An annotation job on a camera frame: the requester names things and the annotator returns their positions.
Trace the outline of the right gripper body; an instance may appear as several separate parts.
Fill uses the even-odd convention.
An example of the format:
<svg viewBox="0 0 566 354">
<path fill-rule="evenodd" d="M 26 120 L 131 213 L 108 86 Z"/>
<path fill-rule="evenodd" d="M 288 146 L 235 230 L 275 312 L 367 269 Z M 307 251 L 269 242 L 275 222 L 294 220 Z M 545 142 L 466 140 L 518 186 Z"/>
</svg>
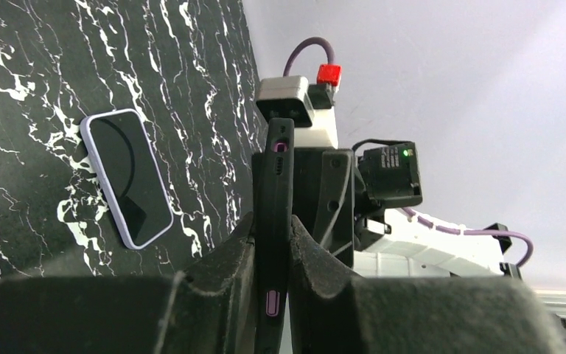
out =
<svg viewBox="0 0 566 354">
<path fill-rule="evenodd" d="M 354 252 L 378 239 L 370 222 L 422 202 L 416 145 L 365 139 L 340 148 L 334 108 L 309 117 L 295 130 L 293 212 L 320 246 L 352 267 Z"/>
</svg>

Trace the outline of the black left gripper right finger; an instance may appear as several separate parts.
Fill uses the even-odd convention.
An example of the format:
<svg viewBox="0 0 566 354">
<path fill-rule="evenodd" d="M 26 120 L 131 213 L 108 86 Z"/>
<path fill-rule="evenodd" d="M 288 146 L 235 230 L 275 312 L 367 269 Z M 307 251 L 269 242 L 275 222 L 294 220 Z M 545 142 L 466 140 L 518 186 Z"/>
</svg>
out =
<svg viewBox="0 0 566 354">
<path fill-rule="evenodd" d="M 566 353 L 553 316 L 510 277 L 366 278 L 292 219 L 295 353 Z"/>
</svg>

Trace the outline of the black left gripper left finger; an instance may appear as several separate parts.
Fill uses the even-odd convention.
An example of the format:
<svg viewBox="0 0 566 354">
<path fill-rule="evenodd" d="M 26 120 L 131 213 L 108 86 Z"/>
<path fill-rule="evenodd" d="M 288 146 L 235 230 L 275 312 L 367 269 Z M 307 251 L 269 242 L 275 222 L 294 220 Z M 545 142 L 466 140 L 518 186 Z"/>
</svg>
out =
<svg viewBox="0 0 566 354">
<path fill-rule="evenodd" d="M 0 353 L 251 353 L 252 223 L 174 276 L 0 280 Z"/>
</svg>

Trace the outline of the black phone case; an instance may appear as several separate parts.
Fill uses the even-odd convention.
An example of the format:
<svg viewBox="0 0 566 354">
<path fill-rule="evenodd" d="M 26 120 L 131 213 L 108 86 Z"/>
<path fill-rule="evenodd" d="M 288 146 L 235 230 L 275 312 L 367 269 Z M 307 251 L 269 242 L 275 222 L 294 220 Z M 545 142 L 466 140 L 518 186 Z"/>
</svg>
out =
<svg viewBox="0 0 566 354">
<path fill-rule="evenodd" d="M 278 353 L 284 327 L 293 208 L 294 121 L 273 118 L 254 154 L 255 353 Z"/>
</svg>

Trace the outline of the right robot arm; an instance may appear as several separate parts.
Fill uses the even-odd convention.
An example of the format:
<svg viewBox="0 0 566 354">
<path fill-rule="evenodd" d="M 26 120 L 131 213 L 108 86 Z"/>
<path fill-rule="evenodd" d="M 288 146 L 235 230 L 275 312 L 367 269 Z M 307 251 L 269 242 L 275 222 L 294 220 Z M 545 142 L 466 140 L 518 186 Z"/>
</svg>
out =
<svg viewBox="0 0 566 354">
<path fill-rule="evenodd" d="M 290 309 L 295 353 L 566 353 L 558 323 L 504 260 L 506 230 L 415 212 L 414 143 L 338 145 L 333 109 L 296 114 Z"/>
</svg>

